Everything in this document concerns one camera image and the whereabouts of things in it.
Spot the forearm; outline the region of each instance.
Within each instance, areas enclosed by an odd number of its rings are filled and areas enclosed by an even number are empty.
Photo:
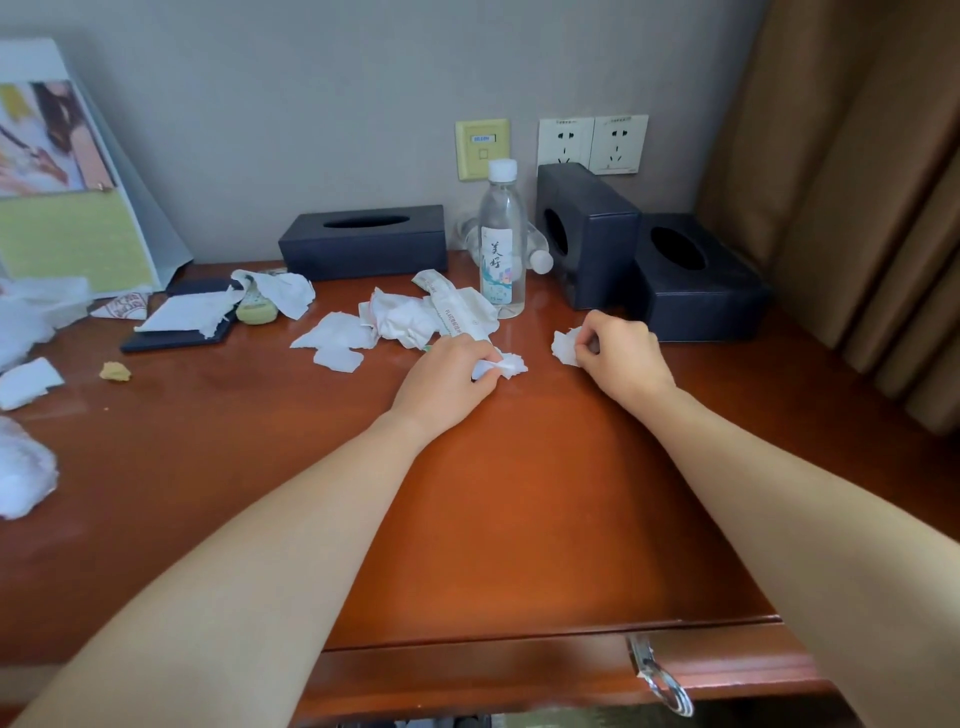
[[[17,726],[285,726],[420,451],[391,417],[161,575]]]
[[[680,390],[631,409],[861,717],[956,719],[960,545]]]

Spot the food crumb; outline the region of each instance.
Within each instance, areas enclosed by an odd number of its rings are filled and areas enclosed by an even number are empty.
[[[100,379],[109,381],[130,381],[131,371],[118,361],[108,361],[100,370]]]

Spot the bottle cap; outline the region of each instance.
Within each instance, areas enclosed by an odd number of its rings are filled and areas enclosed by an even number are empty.
[[[491,159],[488,163],[491,182],[514,182],[516,159]]]
[[[533,251],[530,253],[530,267],[541,276],[549,273],[553,269],[553,256],[547,251]]]

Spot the brown curtain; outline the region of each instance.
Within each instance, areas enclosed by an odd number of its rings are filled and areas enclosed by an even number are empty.
[[[773,0],[698,203],[780,303],[960,425],[960,0]]]

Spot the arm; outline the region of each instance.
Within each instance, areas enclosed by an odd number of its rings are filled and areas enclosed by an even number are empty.
[[[960,545],[706,409],[642,323],[591,311],[577,359],[657,437],[868,725],[960,723]]]
[[[393,408],[197,546],[128,604],[16,728],[286,726],[417,454],[496,386],[488,341],[443,338]]]

